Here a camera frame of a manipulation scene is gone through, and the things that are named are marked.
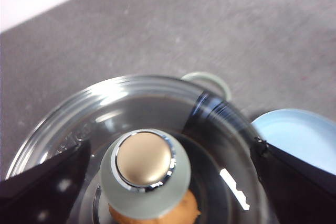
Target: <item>black object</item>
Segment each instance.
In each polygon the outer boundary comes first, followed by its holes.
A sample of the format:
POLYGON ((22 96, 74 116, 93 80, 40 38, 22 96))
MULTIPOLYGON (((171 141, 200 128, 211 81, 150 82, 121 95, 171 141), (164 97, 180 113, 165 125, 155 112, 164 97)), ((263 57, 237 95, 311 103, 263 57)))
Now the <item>black object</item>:
POLYGON ((89 141, 0 182, 0 223, 65 223, 84 182, 89 141))
POLYGON ((336 176, 259 138, 251 158, 281 224, 334 223, 336 176))

